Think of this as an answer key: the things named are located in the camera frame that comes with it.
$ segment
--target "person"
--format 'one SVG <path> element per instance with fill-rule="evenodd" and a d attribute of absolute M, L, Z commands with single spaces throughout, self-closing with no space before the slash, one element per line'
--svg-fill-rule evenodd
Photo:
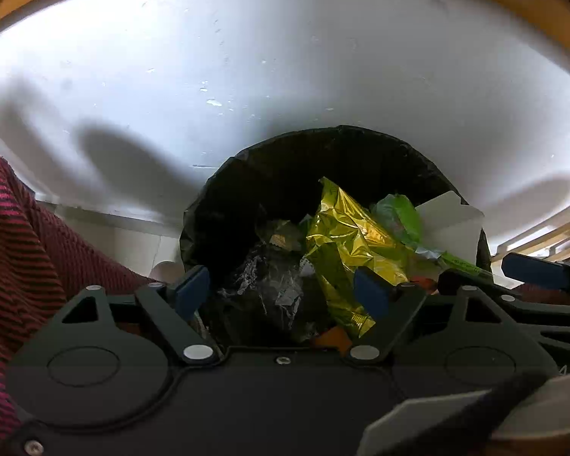
<path fill-rule="evenodd" d="M 155 272 L 154 278 L 161 269 Z M 5 388 L 5 369 L 17 350 L 86 286 L 126 294 L 155 280 L 86 243 L 41 207 L 0 157 L 0 440 L 20 425 Z"/>

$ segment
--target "white cardboard piece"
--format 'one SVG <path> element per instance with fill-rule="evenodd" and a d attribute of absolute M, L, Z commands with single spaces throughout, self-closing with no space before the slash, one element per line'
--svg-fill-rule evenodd
<path fill-rule="evenodd" d="M 416 207 L 423 223 L 423 243 L 447 250 L 471 264 L 477 257 L 484 215 L 475 207 L 462 205 L 455 192 L 446 192 Z"/>

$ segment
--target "crumpled wrapper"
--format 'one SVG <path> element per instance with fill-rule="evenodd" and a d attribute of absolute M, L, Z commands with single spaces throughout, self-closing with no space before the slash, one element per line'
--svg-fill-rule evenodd
<path fill-rule="evenodd" d="M 327 178 L 321 183 L 321 207 L 306 236 L 306 257 L 315 268 L 329 312 L 355 339 L 375 324 L 354 298 L 355 270 L 367 266 L 392 285 L 406 282 L 410 251 L 335 183 Z"/>

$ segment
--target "white panel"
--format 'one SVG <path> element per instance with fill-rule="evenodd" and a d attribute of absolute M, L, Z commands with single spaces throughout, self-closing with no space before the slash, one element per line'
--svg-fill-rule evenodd
<path fill-rule="evenodd" d="M 432 159 L 493 249 L 570 204 L 570 57 L 484 0 L 66 0 L 0 34 L 0 153 L 53 202 L 179 219 L 241 148 L 342 123 Z"/>

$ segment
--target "black trash bag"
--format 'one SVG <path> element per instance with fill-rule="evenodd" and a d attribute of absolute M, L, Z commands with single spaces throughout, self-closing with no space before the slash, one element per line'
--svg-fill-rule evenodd
<path fill-rule="evenodd" d="M 405 194 L 414 206 L 450 190 L 459 194 L 431 161 L 393 136 L 345 125 L 285 133 L 242 150 L 207 180 L 184 213 L 180 249 L 185 265 L 207 266 L 213 286 L 221 288 L 259 241 L 255 231 L 258 218 L 297 222 L 314 214 L 321 199 L 322 177 L 364 207 L 394 193 Z M 483 231 L 477 266 L 490 270 Z M 212 295 L 201 316 L 205 315 L 205 320 L 211 315 L 208 321 L 214 328 L 223 326 L 218 322 L 237 322 L 227 334 L 231 338 L 232 329 L 243 327 L 249 314 L 232 304 L 213 303 L 215 300 L 216 295 Z M 261 321 L 247 326 L 248 334 L 243 335 L 246 340 L 266 334 L 266 327 L 274 327 Z M 270 340 L 265 337 L 258 341 L 263 344 Z"/>

